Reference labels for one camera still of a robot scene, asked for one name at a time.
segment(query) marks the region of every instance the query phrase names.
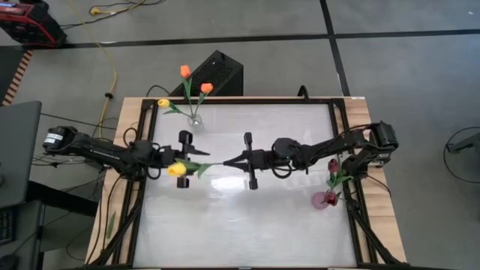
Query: gray floor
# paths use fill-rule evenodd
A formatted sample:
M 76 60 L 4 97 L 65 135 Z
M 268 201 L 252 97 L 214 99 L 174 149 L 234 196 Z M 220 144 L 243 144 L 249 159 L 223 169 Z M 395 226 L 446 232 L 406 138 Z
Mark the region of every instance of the gray floor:
M 61 24 L 76 21 L 64 1 L 48 2 Z M 90 20 L 87 11 L 96 1 L 74 2 Z M 475 0 L 328 0 L 328 6 L 337 33 L 480 29 Z M 169 0 L 92 26 L 99 41 L 326 32 L 317 0 Z M 90 42 L 80 27 L 67 33 L 70 42 Z M 13 42 L 0 32 L 0 45 L 7 44 Z M 455 180 L 442 160 L 443 146 L 456 130 L 480 126 L 475 111 L 480 103 L 479 45 L 478 35 L 338 41 L 352 95 L 367 97 L 373 120 L 390 122 L 397 131 L 400 148 L 385 171 L 407 259 L 417 266 L 477 269 L 480 263 L 480 185 Z M 245 95 L 294 95 L 301 84 L 311 95 L 341 95 L 327 40 L 119 47 L 109 49 L 118 66 L 118 87 L 108 116 L 118 116 L 122 98 L 143 96 L 153 84 L 173 89 L 179 84 L 179 65 L 196 67 L 214 50 L 244 64 Z M 15 103 L 39 100 L 45 113 L 97 122 L 112 78 L 99 49 L 37 50 Z M 42 118 L 37 153 L 47 128 L 56 125 L 93 131 Z M 476 158 L 467 152 L 448 160 L 459 175 L 480 181 Z M 96 175 L 79 165 L 35 168 L 31 178 L 68 188 Z M 80 191 L 88 197 L 92 189 Z M 61 214 L 47 211 L 47 220 Z M 92 220 L 72 214 L 53 225 L 44 249 L 54 251 L 47 253 L 45 269 L 78 266 L 81 262 L 67 259 L 64 247 L 91 228 Z M 67 242 L 55 240 L 61 234 L 67 234 Z M 72 244 L 74 256 L 85 256 L 88 236 L 85 232 Z

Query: black box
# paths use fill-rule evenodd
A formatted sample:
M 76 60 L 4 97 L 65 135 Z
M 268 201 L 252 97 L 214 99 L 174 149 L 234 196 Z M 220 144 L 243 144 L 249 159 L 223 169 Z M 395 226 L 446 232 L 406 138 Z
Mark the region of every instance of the black box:
M 208 96 L 243 96 L 243 64 L 215 50 L 191 75 L 190 95 L 200 95 L 202 83 L 211 83 L 213 91 Z M 170 97 L 182 97 L 185 87 L 180 83 Z

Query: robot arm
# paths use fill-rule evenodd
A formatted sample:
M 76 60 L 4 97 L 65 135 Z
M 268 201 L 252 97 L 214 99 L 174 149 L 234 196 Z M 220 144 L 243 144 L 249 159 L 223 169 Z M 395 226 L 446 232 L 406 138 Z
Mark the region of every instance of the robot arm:
M 369 140 L 364 137 L 365 130 L 370 130 Z M 271 151 L 252 150 L 251 133 L 246 133 L 244 140 L 247 150 L 238 157 L 224 161 L 223 165 L 250 173 L 250 189 L 253 190 L 258 188 L 254 170 L 272 170 L 278 178 L 285 179 L 296 170 L 305 170 L 308 174 L 308 167 L 321 158 L 361 149 L 358 154 L 351 154 L 342 163 L 342 168 L 348 175 L 360 176 L 367 171 L 369 163 L 379 161 L 385 164 L 390 161 L 390 154 L 398 147 L 393 127 L 384 122 L 351 127 L 335 138 L 316 145 L 301 145 L 294 139 L 279 138 Z M 277 170 L 287 173 L 281 175 Z
M 136 140 L 125 148 L 105 139 L 91 138 L 88 134 L 78 132 L 75 127 L 54 127 L 48 132 L 43 142 L 48 155 L 81 156 L 111 166 L 121 176 L 135 181 L 147 176 L 148 167 L 166 168 L 175 163 L 176 158 L 186 159 L 187 154 L 209 155 L 191 145 L 193 136 L 185 130 L 178 135 L 182 150 L 172 149 L 170 145 L 160 147 L 147 140 Z

